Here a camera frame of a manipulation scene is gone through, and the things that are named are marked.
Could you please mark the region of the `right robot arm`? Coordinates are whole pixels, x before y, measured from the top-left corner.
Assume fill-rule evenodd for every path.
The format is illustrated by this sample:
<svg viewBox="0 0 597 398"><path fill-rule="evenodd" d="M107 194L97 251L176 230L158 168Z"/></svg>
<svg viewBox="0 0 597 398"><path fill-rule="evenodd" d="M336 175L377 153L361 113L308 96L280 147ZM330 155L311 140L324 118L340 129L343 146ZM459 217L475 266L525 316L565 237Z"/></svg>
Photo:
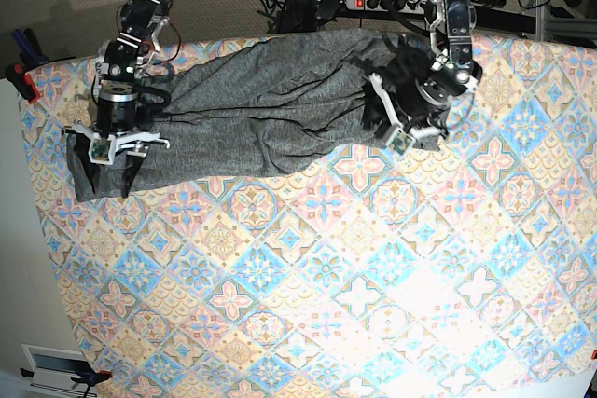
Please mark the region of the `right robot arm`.
<svg viewBox="0 0 597 398"><path fill-rule="evenodd" d="M174 0L129 0L117 14L118 35L105 42L90 89L95 115L62 129L76 199L127 198L148 151L170 142L153 121L171 103L170 93L143 79L161 52L159 35L170 24Z"/></svg>

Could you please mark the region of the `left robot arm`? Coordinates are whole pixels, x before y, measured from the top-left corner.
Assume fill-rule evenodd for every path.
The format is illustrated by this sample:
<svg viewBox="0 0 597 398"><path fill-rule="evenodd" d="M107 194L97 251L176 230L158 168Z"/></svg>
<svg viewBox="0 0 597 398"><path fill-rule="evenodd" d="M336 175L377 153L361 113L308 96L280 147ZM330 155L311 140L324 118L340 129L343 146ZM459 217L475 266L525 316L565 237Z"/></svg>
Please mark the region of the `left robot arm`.
<svg viewBox="0 0 597 398"><path fill-rule="evenodd" d="M391 46L394 59L366 70L367 80L383 108L382 142L398 154L416 144L447 139L453 127L453 103L473 98L482 69L473 59L473 9L469 0L427 0L426 26L411 23L392 0L380 0L391 17L429 41L429 52L403 43Z"/></svg>

